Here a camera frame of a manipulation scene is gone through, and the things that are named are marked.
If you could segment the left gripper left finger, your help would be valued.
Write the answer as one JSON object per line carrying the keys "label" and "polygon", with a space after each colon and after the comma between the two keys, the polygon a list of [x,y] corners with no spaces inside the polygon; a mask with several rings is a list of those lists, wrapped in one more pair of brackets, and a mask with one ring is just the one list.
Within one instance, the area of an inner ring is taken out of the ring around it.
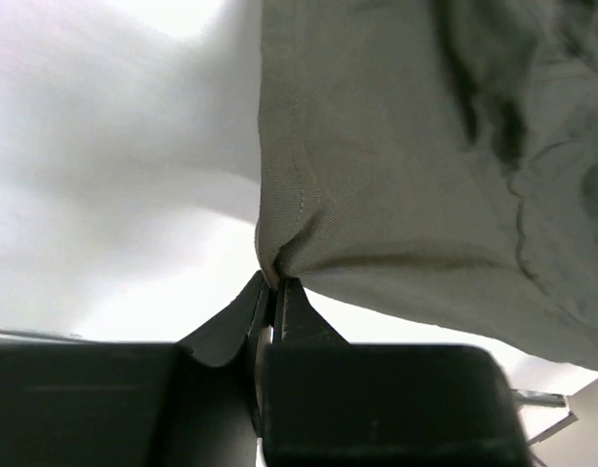
{"label": "left gripper left finger", "polygon": [[260,271],[225,308],[178,341],[206,368],[239,363],[238,373],[245,379],[243,395],[257,431],[263,424],[262,352],[269,343],[270,289]]}

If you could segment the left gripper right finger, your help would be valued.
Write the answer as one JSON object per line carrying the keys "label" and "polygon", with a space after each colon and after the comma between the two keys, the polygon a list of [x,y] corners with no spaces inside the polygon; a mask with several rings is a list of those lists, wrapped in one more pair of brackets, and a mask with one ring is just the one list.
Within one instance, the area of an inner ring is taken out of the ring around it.
{"label": "left gripper right finger", "polygon": [[350,343],[316,311],[298,279],[272,293],[263,350],[262,439],[268,466],[332,466],[344,445],[334,364]]}

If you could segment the olive green shorts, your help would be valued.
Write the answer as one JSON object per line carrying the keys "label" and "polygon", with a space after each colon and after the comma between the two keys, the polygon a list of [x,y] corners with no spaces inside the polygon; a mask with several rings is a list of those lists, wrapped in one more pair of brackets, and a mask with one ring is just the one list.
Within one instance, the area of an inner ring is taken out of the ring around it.
{"label": "olive green shorts", "polygon": [[598,371],[598,1],[266,1],[267,282]]}

